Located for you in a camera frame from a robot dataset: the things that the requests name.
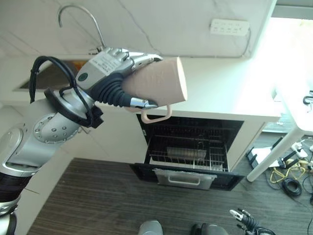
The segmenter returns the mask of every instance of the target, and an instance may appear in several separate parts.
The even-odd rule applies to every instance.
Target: pink mug
[[[141,111],[144,123],[163,121],[171,117],[171,104],[187,100],[186,78],[179,57],[154,62],[127,77],[122,88],[130,95],[153,100],[158,107],[167,106],[164,117],[149,119],[147,111],[138,108],[125,108],[130,112]]]

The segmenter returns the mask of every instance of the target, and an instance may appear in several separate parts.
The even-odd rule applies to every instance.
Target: electrical outlet
[[[213,34],[245,36],[250,28],[248,21],[213,19],[210,32]]]
[[[293,151],[296,151],[296,154],[300,157],[300,158],[306,158],[308,156],[308,154],[306,153],[306,151],[304,151],[304,149],[302,148],[302,144],[301,143],[297,143],[295,142],[292,146],[291,149]]]

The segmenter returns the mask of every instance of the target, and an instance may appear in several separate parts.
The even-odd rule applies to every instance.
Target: white countertop
[[[12,57],[0,60],[0,102],[4,105],[29,104],[28,91],[17,88],[29,79],[37,56]],[[89,59],[90,56],[59,56],[60,59]],[[271,98],[269,77],[255,59],[182,58],[188,100],[173,105],[173,115],[233,120],[259,119],[277,121],[280,117]],[[43,92],[36,99],[44,98]],[[99,104],[107,110],[117,108]],[[151,110],[165,114],[165,107]]]

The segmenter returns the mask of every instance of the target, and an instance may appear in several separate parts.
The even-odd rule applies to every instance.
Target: dark floor
[[[277,134],[262,134],[255,146],[268,146]],[[246,159],[236,172],[247,175]],[[310,195],[298,198],[308,207]],[[277,235],[306,235],[311,214],[262,175],[243,179],[233,191],[192,190],[146,183],[127,164],[74,159],[29,231],[30,235],[136,235],[149,219],[161,222],[165,235],[187,235],[194,223],[223,226],[241,235],[230,209],[247,209]]]

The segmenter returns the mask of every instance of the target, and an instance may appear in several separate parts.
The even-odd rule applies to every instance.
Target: dish rack
[[[162,127],[163,134],[154,131],[146,155],[150,164],[228,172],[223,129]]]

